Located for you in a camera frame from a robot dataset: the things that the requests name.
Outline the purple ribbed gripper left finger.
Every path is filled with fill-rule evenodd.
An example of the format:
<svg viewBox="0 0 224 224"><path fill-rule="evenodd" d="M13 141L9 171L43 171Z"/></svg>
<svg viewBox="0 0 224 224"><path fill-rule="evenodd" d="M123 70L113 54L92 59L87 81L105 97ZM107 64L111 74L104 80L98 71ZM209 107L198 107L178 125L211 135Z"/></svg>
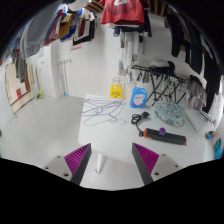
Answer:
<svg viewBox="0 0 224 224"><path fill-rule="evenodd" d="M91 144L88 143L64 157L71 173L71 182L79 185L82 181L90 156L92 154Z"/></svg>

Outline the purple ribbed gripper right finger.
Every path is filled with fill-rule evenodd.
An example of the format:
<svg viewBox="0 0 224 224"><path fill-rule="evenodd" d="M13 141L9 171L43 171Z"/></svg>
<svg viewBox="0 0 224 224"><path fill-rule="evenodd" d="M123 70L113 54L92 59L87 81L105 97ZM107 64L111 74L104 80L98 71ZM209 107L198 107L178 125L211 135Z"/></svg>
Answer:
<svg viewBox="0 0 224 224"><path fill-rule="evenodd" d="M132 144L132 155L140 172L143 183L145 185L152 183L153 178L151 173L159 158L159 155L137 143Z"/></svg>

